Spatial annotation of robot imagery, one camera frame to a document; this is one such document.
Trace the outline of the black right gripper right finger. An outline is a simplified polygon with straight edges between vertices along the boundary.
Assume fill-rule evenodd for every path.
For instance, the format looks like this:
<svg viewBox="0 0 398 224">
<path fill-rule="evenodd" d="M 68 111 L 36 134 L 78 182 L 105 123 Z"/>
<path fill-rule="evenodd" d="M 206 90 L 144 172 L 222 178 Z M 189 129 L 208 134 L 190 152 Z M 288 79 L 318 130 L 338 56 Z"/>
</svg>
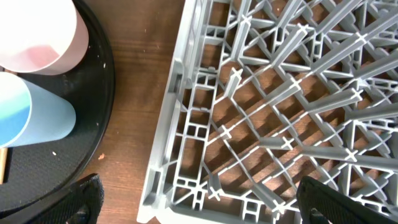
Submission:
<svg viewBox="0 0 398 224">
<path fill-rule="evenodd" d="M 397 224 L 309 176 L 300 181 L 296 199 L 303 224 Z"/>
</svg>

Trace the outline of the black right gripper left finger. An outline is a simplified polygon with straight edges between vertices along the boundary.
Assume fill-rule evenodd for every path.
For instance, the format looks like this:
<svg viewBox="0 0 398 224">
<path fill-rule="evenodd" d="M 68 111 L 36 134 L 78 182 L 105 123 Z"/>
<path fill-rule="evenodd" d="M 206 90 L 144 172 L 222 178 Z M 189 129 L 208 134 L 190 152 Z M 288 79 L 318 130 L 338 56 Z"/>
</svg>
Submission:
<svg viewBox="0 0 398 224">
<path fill-rule="evenodd" d="M 29 223 L 96 223 L 104 203 L 104 188 L 98 174 L 90 174 L 34 206 Z"/>
</svg>

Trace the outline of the wooden chopstick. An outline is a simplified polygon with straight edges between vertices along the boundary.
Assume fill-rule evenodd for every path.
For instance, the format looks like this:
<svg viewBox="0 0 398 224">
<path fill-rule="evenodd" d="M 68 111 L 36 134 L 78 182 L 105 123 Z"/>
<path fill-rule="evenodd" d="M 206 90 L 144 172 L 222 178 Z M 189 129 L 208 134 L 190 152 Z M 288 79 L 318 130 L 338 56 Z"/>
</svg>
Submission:
<svg viewBox="0 0 398 224">
<path fill-rule="evenodd" d="M 8 148 L 0 149 L 0 184 L 4 182 Z"/>
</svg>

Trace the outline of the light blue cup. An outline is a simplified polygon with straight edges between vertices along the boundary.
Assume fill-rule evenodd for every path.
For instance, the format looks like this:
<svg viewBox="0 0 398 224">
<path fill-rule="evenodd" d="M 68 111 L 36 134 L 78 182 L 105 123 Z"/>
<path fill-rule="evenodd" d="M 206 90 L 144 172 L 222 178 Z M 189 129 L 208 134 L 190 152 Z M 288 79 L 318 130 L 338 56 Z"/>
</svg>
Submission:
<svg viewBox="0 0 398 224">
<path fill-rule="evenodd" d="M 1 147 L 56 141 L 74 128 L 67 100 L 17 75 L 1 72 Z"/>
</svg>

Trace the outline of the pink bowl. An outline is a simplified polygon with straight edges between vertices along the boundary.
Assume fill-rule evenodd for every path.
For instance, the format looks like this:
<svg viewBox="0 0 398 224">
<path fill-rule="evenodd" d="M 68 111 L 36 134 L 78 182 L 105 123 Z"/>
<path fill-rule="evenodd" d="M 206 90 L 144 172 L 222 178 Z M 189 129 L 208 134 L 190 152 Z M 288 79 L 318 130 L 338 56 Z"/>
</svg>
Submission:
<svg viewBox="0 0 398 224">
<path fill-rule="evenodd" d="M 58 75 L 86 54 L 89 33 L 72 0 L 1 1 L 1 66 Z"/>
</svg>

